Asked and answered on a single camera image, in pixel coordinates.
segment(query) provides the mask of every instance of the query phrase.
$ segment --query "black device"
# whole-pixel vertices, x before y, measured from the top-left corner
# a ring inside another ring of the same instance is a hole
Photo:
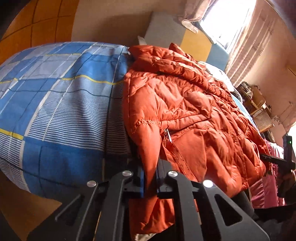
[[[173,199],[179,241],[269,241],[268,235],[212,181],[192,182],[159,159],[157,196]],[[34,229],[27,241],[121,241],[124,209],[143,196],[144,172],[130,167],[109,182],[83,187]]]
[[[296,164],[292,161],[292,137],[288,134],[283,136],[283,147],[284,147],[284,159],[277,158],[274,156],[268,156],[260,154],[260,159],[262,161],[268,161],[278,165],[278,170],[282,175],[288,174],[291,170],[296,169]],[[284,183],[278,187],[278,197],[285,197]]]

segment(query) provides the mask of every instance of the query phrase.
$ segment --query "person's hand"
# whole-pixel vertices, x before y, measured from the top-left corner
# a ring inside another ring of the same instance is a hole
[[[278,185],[278,187],[280,185],[284,185],[284,193],[286,191],[288,191],[292,186],[294,186],[296,183],[296,175],[295,175],[295,171],[291,170],[291,172],[289,172],[286,175],[282,175],[280,173],[277,174],[276,176],[276,184]]]

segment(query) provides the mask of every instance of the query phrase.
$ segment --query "blue plaid bedsheet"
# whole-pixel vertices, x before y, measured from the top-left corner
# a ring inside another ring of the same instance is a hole
[[[18,187],[63,201],[128,161],[122,79],[128,48],[65,42],[0,66],[0,169]]]

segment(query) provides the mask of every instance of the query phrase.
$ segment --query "bedding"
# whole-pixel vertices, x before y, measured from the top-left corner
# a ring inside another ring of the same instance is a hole
[[[0,169],[21,189],[63,201],[121,171],[128,48],[65,42],[30,48],[0,66]]]
[[[133,235],[159,233],[174,223],[172,200],[155,195],[159,155],[188,179],[211,179],[233,197],[269,169],[259,158],[269,150],[224,83],[180,47],[129,51],[136,60],[124,79],[123,120],[146,174],[145,198],[130,200],[130,229]]]

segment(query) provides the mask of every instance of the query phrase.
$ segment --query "orange tile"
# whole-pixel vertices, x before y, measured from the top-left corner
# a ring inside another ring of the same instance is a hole
[[[57,18],[48,19],[33,24],[32,47],[42,44],[54,43]]]
[[[0,42],[0,64],[13,54],[31,46],[31,28],[22,28]]]
[[[39,0],[36,6],[33,22],[56,18],[62,0]]]
[[[74,16],[60,17],[57,21],[56,42],[71,41]]]
[[[75,15],[79,0],[62,0],[59,17]]]
[[[33,20],[34,9],[36,6],[37,0],[30,1],[15,17],[11,22],[8,29],[6,30],[3,38],[6,38],[8,35],[14,33],[15,31],[29,26]]]

